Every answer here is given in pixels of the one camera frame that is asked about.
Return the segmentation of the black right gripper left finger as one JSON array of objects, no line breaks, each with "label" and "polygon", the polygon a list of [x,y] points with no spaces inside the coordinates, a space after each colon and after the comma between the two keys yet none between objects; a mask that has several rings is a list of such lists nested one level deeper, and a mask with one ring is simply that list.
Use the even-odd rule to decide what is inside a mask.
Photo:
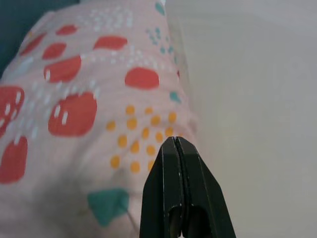
[{"label": "black right gripper left finger", "polygon": [[183,218],[183,185],[175,138],[160,147],[143,188],[141,238],[177,238]]}]

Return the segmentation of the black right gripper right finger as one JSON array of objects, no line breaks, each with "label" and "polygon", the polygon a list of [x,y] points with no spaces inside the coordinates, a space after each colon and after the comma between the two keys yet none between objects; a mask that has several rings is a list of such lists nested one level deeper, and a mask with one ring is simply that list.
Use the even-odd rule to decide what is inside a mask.
[{"label": "black right gripper right finger", "polygon": [[182,226],[185,238],[236,237],[221,187],[188,140],[177,137],[185,185],[186,215]]}]

